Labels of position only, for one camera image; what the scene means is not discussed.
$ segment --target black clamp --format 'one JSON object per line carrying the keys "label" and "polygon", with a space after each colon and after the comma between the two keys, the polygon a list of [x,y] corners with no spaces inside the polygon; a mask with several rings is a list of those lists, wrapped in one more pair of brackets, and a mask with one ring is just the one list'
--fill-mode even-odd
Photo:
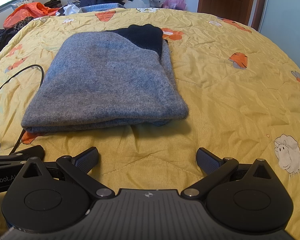
{"label": "black clamp", "polygon": [[218,222],[241,232],[266,233],[287,226],[293,203],[265,159],[239,164],[200,148],[197,164],[208,176],[183,190],[183,198],[204,202]]}
{"label": "black clamp", "polygon": [[87,174],[97,163],[95,147],[52,163],[29,158],[2,202],[14,227],[3,239],[293,239],[284,231],[292,200],[264,159],[239,164],[200,148],[197,164],[207,176],[180,195],[115,195]]}
{"label": "black clamp", "polygon": [[37,145],[11,155],[0,155],[0,192],[8,190],[22,166],[32,157],[43,160],[44,149]]}

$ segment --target pink plastic bag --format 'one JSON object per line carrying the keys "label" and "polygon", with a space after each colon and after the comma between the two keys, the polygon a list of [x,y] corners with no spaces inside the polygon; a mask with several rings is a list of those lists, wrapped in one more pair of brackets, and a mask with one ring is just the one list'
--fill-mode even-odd
{"label": "pink plastic bag", "polygon": [[184,11],[186,5],[187,4],[185,3],[185,0],[165,0],[165,2],[162,5],[162,8]]}

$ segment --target bed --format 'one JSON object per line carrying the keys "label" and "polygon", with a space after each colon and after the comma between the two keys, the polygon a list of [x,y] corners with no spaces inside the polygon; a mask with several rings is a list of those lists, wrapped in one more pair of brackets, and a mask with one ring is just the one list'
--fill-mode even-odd
{"label": "bed", "polygon": [[[160,27],[168,41],[178,91],[189,107],[187,119],[161,127],[26,133],[18,150],[42,145],[45,161],[55,161],[96,146],[101,159],[90,175],[116,192],[183,190],[204,176],[195,160],[199,147],[240,163],[264,158],[293,199],[287,231],[300,240],[300,69],[252,28],[213,15],[157,8],[42,17],[0,52],[0,86],[31,64],[46,72],[62,43],[75,33],[148,23]],[[15,145],[40,79],[40,70],[29,69],[0,90],[0,155]],[[287,158],[292,159],[289,168]],[[0,235],[6,230],[0,209]]]}

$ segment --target pillow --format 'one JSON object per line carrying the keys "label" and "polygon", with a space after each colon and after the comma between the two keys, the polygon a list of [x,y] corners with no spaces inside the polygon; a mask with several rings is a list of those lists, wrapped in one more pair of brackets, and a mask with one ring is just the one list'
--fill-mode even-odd
{"label": "pillow", "polygon": [[26,3],[32,3],[32,2],[34,2],[34,0],[21,0],[19,2],[11,4],[11,7],[12,7],[13,10],[15,10],[18,7],[20,7],[21,5],[24,5]]}

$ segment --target gray sweater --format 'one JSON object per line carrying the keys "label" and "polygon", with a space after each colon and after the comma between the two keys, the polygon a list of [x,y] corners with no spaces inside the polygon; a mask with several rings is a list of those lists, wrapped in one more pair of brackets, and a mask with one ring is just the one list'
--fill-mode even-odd
{"label": "gray sweater", "polygon": [[152,25],[135,26],[120,29],[124,35],[118,30],[68,38],[22,127],[31,133],[76,131],[186,118],[188,107],[178,94],[166,41],[162,34],[154,41],[151,31],[141,33],[156,28]]}

